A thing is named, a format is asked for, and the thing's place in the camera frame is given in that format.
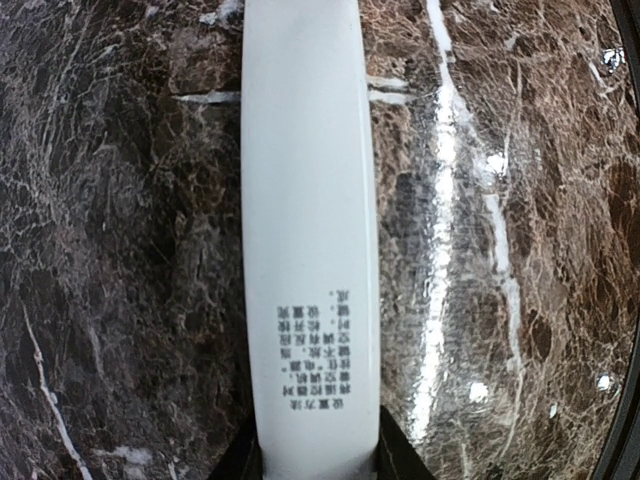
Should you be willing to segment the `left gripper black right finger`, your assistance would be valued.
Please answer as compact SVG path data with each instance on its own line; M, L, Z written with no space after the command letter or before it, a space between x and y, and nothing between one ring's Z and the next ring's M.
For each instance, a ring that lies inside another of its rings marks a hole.
M389 410L380 407L375 478L379 480L435 480Z

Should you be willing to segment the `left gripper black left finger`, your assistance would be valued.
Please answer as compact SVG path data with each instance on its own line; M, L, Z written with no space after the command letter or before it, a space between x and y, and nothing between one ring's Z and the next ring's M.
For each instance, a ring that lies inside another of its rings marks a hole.
M255 413L251 412L211 471L208 480L262 480Z

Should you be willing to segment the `white remote control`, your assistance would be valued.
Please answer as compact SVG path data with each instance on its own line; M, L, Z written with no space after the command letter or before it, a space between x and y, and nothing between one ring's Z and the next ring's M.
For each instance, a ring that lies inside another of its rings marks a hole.
M356 2L245 4L241 194L262 475L370 479L379 438L379 260Z

